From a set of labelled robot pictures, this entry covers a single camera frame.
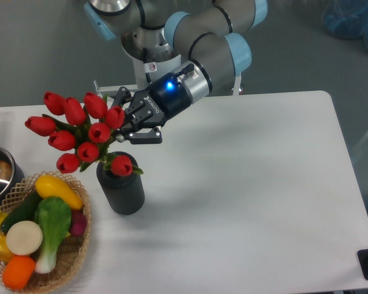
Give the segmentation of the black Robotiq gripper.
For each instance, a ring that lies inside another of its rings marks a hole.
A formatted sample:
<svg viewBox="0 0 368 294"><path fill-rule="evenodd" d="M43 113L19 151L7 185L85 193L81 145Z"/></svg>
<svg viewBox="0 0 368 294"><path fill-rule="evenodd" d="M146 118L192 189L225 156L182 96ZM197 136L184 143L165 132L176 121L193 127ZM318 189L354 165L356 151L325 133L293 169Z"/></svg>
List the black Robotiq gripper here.
<svg viewBox="0 0 368 294"><path fill-rule="evenodd" d="M175 73L166 74L136 93L121 86L111 107L127 108L122 125L124 134L116 130L115 140L129 141L132 145L160 144L163 141L160 126L190 105L191 96Z"/></svg>

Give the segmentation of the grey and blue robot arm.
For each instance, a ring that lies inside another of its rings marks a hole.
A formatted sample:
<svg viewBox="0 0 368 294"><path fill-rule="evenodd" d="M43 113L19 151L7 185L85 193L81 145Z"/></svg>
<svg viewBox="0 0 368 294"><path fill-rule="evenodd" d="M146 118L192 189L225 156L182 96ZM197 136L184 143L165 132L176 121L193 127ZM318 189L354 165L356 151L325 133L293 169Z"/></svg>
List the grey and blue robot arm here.
<svg viewBox="0 0 368 294"><path fill-rule="evenodd" d="M125 106L116 141L161 143L165 123L251 64L242 33L262 22L266 1L213 1L191 15L175 1L87 1L85 13L105 39L119 37L133 60L137 89L108 87Z"/></svg>

